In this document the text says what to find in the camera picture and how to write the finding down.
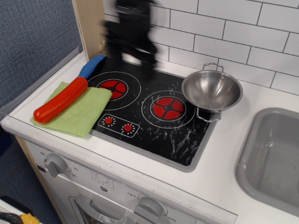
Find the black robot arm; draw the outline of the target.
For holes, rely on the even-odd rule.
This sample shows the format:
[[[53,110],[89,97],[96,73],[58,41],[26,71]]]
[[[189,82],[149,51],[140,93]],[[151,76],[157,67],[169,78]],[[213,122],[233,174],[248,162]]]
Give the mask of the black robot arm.
[[[107,46],[111,57],[122,63],[122,54],[129,54],[141,62],[143,67],[157,65],[157,48],[149,39],[150,4],[152,0],[117,0],[115,10],[118,22],[107,21]]]

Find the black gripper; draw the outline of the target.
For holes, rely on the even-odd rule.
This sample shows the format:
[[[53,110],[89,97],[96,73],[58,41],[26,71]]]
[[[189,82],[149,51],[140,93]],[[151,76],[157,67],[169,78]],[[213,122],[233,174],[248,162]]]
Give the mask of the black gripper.
[[[107,46],[116,63],[123,62],[123,54],[129,54],[141,62],[143,67],[156,67],[157,48],[148,37],[148,19],[121,20],[120,23],[107,21]]]

